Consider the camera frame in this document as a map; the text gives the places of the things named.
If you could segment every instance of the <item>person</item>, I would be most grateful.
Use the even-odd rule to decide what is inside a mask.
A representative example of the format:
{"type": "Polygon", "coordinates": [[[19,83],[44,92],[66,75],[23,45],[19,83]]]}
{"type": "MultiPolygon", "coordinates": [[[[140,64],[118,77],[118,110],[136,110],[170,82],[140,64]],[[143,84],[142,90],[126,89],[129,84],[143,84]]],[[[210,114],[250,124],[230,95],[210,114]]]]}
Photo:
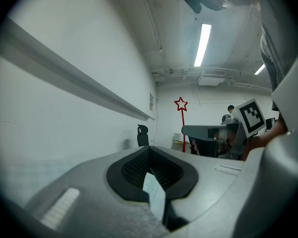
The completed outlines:
{"type": "Polygon", "coordinates": [[[230,114],[232,114],[233,110],[234,110],[234,106],[233,105],[229,105],[229,107],[227,108],[228,112],[230,114]]]}
{"type": "MultiPolygon", "coordinates": [[[[229,7],[252,6],[260,11],[262,21],[261,56],[268,72],[272,91],[281,83],[298,56],[298,26],[283,0],[199,0],[202,5],[214,11],[229,7]]],[[[272,110],[278,111],[273,102],[272,110]]],[[[287,127],[279,114],[278,121],[267,133],[251,138],[242,153],[246,160],[249,152],[265,147],[276,136],[286,133],[287,127]]],[[[235,139],[234,132],[228,134],[228,141],[235,139]]]]}

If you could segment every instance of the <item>red star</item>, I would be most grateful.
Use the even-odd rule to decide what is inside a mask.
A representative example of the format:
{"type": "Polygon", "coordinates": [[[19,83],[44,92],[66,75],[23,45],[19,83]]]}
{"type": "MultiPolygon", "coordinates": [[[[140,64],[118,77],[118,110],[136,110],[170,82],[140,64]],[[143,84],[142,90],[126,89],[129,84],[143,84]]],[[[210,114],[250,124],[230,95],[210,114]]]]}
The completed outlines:
{"type": "Polygon", "coordinates": [[[188,103],[186,101],[183,101],[183,99],[180,97],[178,101],[174,101],[176,105],[178,105],[178,111],[184,110],[187,111],[187,108],[185,107],[188,103]]]}

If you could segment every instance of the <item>ceiling light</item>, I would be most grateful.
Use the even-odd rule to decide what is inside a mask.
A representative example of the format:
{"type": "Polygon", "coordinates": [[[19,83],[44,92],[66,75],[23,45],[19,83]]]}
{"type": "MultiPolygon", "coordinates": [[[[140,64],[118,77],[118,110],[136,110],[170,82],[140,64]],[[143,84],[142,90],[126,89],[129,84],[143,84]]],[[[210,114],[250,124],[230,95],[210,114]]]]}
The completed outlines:
{"type": "Polygon", "coordinates": [[[265,65],[263,64],[262,66],[260,66],[260,68],[255,72],[255,75],[257,75],[258,73],[260,73],[263,68],[265,68],[265,65]]]}
{"type": "Polygon", "coordinates": [[[211,25],[202,24],[200,44],[198,48],[197,57],[195,58],[194,67],[200,67],[204,57],[205,50],[207,49],[209,37],[211,32],[211,25]]]}

